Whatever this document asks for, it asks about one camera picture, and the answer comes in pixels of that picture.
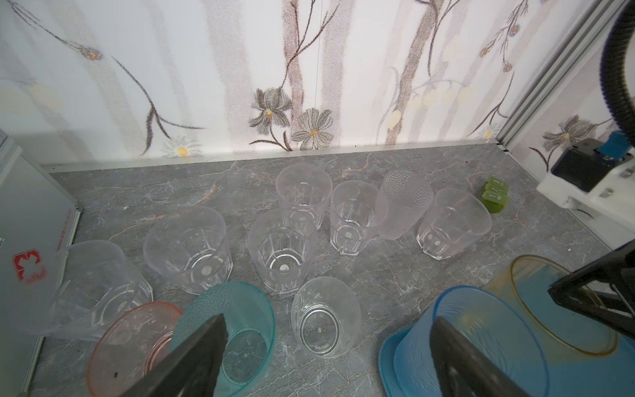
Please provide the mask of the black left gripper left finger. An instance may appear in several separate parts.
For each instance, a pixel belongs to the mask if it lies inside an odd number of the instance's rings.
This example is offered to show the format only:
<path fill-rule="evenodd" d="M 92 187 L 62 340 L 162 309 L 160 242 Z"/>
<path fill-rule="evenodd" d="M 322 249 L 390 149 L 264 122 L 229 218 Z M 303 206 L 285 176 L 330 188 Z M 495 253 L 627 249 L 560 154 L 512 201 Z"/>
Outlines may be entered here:
<path fill-rule="evenodd" d="M 224 316 L 213 316 L 123 394 L 213 396 L 227 343 Z"/>

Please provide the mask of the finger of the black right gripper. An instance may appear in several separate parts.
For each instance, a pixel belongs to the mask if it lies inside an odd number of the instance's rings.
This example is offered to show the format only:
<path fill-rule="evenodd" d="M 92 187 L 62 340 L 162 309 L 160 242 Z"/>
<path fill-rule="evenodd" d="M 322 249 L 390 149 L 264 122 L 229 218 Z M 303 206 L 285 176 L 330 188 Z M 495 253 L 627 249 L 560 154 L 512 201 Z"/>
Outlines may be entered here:
<path fill-rule="evenodd" d="M 555 304 L 634 338 L 634 242 L 555 281 Z"/>

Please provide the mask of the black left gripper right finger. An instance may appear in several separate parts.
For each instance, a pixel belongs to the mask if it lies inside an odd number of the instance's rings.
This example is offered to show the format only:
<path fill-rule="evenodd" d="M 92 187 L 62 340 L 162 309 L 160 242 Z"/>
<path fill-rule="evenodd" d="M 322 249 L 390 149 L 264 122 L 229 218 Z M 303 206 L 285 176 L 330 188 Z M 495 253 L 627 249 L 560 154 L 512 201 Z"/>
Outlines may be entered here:
<path fill-rule="evenodd" d="M 527 395 L 444 318 L 433 321 L 430 350 L 443 396 Z"/>

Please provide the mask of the blue plastic cup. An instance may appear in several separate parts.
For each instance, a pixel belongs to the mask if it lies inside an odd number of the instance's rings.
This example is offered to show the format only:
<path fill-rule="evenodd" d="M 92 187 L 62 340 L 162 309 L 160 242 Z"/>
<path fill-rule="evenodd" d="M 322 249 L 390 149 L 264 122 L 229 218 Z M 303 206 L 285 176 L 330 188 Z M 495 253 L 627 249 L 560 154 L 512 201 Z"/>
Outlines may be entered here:
<path fill-rule="evenodd" d="M 547 362 L 529 327 L 501 299 L 471 286 L 443 292 L 395 349 L 393 365 L 407 396 L 440 396 L 430 347 L 433 321 L 445 319 L 531 396 L 547 396 Z"/>

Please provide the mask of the teal dotted plastic cup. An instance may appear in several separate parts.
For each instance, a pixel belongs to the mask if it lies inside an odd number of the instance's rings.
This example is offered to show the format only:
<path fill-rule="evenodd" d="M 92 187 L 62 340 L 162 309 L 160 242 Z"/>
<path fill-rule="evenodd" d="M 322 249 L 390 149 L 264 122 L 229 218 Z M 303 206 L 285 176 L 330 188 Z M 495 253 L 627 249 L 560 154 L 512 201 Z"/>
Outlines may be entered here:
<path fill-rule="evenodd" d="M 228 344 L 214 394 L 243 396 L 266 374 L 275 347 L 274 311 L 269 299 L 256 286 L 228 281 L 204 291 L 176 324 L 170 350 L 175 350 L 218 314 L 225 318 Z"/>

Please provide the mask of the pink plastic cup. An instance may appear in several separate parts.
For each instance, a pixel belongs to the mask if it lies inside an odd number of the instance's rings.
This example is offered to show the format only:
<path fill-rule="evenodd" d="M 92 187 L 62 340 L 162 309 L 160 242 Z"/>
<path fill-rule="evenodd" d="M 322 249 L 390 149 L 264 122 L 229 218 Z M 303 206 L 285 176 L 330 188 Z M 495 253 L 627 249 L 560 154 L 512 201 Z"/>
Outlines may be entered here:
<path fill-rule="evenodd" d="M 168 355 L 181 316 L 173 304 L 150 302 L 116 320 L 90 358 L 90 395 L 119 396 L 147 375 Z"/>

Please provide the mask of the teal plastic tray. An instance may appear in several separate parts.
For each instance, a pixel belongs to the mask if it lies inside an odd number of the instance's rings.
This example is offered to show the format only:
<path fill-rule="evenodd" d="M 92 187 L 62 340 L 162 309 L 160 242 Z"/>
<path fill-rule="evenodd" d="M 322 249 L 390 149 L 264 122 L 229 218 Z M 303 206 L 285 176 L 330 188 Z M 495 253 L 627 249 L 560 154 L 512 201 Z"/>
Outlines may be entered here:
<path fill-rule="evenodd" d="M 404 395 L 396 379 L 393 359 L 396 348 L 410 329 L 406 327 L 390 334 L 380 347 L 378 367 L 388 396 Z M 633 396 L 634 341 L 621 335 L 613 354 L 552 365 L 549 372 L 550 396 Z"/>

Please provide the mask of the clear faceted cup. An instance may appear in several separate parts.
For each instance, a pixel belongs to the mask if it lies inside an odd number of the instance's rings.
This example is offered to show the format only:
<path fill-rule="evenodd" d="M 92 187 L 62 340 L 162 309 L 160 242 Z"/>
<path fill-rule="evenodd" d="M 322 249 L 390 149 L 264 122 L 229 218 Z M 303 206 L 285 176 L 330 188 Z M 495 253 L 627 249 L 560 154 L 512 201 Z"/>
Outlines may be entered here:
<path fill-rule="evenodd" d="M 251 262 L 276 294 L 300 288 L 313 263 L 318 231 L 307 212 L 276 208 L 263 213 L 247 235 Z"/>
<path fill-rule="evenodd" d="M 149 282 L 108 241 L 48 256 L 26 251 L 13 261 L 3 308 L 9 324 L 28 335 L 97 341 L 125 313 L 153 300 Z"/>
<path fill-rule="evenodd" d="M 491 230 L 488 209 L 474 195 L 455 188 L 438 190 L 416 238 L 423 253 L 441 261 L 456 256 Z"/>
<path fill-rule="evenodd" d="M 150 269 L 189 294 L 228 281 L 233 270 L 224 218 L 205 206 L 164 216 L 147 234 L 143 256 Z"/>
<path fill-rule="evenodd" d="M 275 180 L 279 207 L 299 221 L 313 221 L 317 230 L 332 195 L 333 183 L 323 169 L 305 163 L 290 165 Z"/>
<path fill-rule="evenodd" d="M 387 219 L 386 194 L 361 180 L 347 180 L 332 192 L 330 243 L 344 256 L 357 256 Z"/>

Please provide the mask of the small green block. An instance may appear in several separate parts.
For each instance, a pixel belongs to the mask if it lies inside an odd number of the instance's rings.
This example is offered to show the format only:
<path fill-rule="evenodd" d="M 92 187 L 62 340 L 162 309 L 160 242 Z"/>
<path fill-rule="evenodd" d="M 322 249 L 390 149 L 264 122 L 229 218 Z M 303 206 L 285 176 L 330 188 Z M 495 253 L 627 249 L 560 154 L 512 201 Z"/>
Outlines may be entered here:
<path fill-rule="evenodd" d="M 503 180 L 490 176 L 484 186 L 481 202 L 490 213 L 502 212 L 509 203 L 509 185 Z"/>

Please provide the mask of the clear faceted cup far right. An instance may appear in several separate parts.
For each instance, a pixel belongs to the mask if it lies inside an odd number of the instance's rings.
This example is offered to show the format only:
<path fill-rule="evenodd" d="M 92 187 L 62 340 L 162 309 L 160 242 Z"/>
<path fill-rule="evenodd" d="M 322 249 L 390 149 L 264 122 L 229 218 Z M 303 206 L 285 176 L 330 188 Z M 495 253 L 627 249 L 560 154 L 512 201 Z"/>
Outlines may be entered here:
<path fill-rule="evenodd" d="M 438 190 L 416 238 L 423 253 L 441 261 L 456 256 L 491 230 L 488 209 L 474 195 L 455 188 Z"/>

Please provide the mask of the clear faceted cup centre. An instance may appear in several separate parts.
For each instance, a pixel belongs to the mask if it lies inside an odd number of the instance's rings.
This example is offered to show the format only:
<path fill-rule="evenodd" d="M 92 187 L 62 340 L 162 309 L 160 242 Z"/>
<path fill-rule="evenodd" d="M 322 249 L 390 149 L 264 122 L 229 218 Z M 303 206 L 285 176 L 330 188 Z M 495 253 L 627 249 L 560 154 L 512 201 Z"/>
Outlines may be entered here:
<path fill-rule="evenodd" d="M 251 262 L 276 294 L 300 288 L 313 263 L 318 231 L 307 212 L 276 208 L 263 213 L 247 235 Z"/>

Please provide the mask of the clear dotted cup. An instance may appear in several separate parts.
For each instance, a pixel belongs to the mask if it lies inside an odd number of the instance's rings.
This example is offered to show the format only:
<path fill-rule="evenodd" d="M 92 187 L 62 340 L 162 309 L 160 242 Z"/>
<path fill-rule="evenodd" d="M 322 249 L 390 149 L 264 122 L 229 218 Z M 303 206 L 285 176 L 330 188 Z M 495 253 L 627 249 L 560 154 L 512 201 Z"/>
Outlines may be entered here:
<path fill-rule="evenodd" d="M 389 210 L 379 234 L 388 240 L 396 240 L 407 233 L 426 213 L 434 197 L 425 178 L 404 169 L 387 173 L 380 190 L 388 200 Z"/>

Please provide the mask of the clear faceted cup middle right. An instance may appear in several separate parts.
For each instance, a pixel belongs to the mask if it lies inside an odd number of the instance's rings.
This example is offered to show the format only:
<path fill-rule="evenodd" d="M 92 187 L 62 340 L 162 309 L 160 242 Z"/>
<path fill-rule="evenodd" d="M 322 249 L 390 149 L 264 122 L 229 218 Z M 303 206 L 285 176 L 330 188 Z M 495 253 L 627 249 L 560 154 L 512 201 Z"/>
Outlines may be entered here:
<path fill-rule="evenodd" d="M 357 256 L 387 219 L 386 194 L 361 180 L 347 180 L 332 192 L 330 243 L 344 256 Z"/>

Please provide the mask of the clear faceted cup back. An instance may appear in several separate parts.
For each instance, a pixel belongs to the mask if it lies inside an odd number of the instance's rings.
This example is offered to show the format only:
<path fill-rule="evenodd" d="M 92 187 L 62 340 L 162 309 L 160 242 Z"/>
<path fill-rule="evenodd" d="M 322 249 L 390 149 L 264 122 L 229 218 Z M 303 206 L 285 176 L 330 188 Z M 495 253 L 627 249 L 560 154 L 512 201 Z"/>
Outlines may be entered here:
<path fill-rule="evenodd" d="M 305 163 L 290 165 L 275 180 L 279 207 L 299 221 L 313 221 L 317 230 L 332 195 L 333 183 L 323 169 Z"/>

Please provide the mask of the silver aluminium case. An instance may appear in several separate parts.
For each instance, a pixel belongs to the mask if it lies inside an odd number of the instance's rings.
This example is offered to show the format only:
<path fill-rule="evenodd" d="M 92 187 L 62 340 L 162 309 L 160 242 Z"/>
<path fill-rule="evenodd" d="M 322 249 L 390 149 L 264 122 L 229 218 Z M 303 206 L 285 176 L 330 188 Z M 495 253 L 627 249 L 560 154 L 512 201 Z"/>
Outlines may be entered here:
<path fill-rule="evenodd" d="M 1 394 L 26 396 L 45 307 L 61 282 L 51 258 L 69 246 L 78 202 L 6 133 L 1 135 Z"/>

